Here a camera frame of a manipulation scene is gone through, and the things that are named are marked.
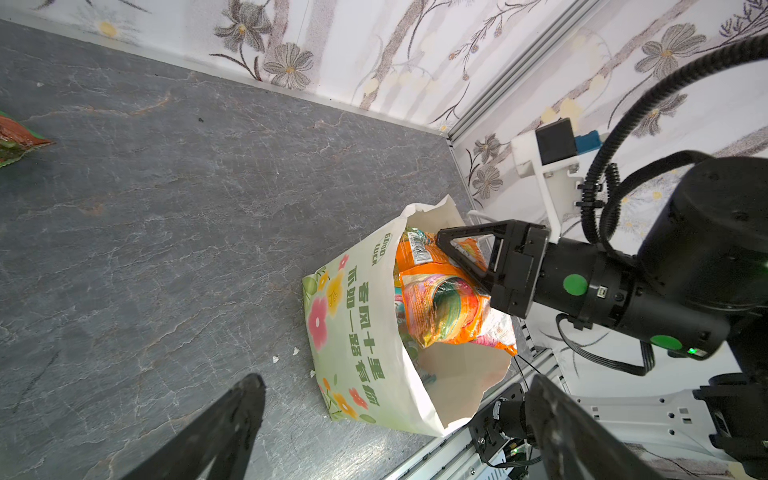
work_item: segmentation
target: barcode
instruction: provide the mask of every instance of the barcode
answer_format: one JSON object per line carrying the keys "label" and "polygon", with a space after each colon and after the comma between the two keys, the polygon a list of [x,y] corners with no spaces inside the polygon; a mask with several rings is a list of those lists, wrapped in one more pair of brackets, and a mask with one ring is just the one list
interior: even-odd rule
{"label": "barcode", "polygon": [[421,265],[432,261],[432,254],[424,248],[424,240],[416,232],[408,232],[408,241],[411,243],[411,252],[413,253],[413,263]]}

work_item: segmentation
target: green circular sticker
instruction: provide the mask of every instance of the green circular sticker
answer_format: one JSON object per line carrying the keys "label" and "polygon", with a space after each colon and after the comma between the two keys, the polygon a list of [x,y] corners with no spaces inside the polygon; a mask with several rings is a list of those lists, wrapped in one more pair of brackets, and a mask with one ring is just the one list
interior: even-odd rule
{"label": "green circular sticker", "polygon": [[667,350],[679,350],[683,348],[683,344],[680,343],[680,340],[669,335],[654,335],[650,338],[650,342]]}
{"label": "green circular sticker", "polygon": [[582,296],[587,292],[589,282],[578,273],[572,273],[563,280],[563,288],[573,296]]}

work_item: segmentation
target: floral wallpaper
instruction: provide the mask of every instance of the floral wallpaper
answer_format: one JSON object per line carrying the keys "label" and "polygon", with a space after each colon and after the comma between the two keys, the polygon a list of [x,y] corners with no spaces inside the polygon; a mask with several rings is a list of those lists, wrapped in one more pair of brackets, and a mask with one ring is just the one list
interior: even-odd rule
{"label": "floral wallpaper", "polygon": [[573,1],[0,0],[0,8],[447,132]]}
{"label": "floral wallpaper", "polygon": [[[521,179],[509,141],[544,124],[570,118],[576,134],[606,133],[650,87],[678,67],[742,38],[768,31],[768,0],[606,0],[561,47],[518,82],[477,124],[454,139],[454,156],[478,210],[499,220],[545,223],[533,177]],[[652,110],[624,142],[614,160],[625,178],[675,151],[694,149],[718,157],[768,156],[768,62],[745,65],[693,84]],[[581,172],[596,152],[581,159]],[[621,221],[612,240],[636,253],[661,208],[687,171],[661,175],[622,199]],[[567,236],[584,240],[578,215],[566,217]],[[604,396],[653,395],[705,385],[719,372],[738,371],[727,347],[706,362],[670,359],[657,349],[657,367],[643,378],[597,366],[576,356],[554,324],[556,312],[535,305],[527,324],[537,345],[558,357],[571,392]],[[569,338],[586,350],[641,364],[637,340],[595,326]]]}

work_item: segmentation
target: paper bag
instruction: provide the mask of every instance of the paper bag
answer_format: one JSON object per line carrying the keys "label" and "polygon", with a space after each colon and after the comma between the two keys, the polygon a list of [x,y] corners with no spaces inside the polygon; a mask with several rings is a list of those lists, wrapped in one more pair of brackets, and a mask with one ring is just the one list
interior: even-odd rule
{"label": "paper bag", "polygon": [[399,336],[392,271],[400,236],[406,226],[437,233],[463,225],[451,197],[411,204],[304,277],[306,328],[331,419],[444,436],[468,422],[483,392],[504,378],[506,352],[436,343],[419,356],[419,367],[435,377],[424,387]]}

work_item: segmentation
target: black cylindrical motor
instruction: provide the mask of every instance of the black cylindrical motor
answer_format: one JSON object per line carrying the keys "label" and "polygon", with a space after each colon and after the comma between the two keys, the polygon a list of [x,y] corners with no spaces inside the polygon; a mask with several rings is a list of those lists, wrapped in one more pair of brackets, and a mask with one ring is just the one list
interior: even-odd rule
{"label": "black cylindrical motor", "polygon": [[711,158],[684,176],[637,253],[662,296],[736,312],[768,301],[768,160]]}

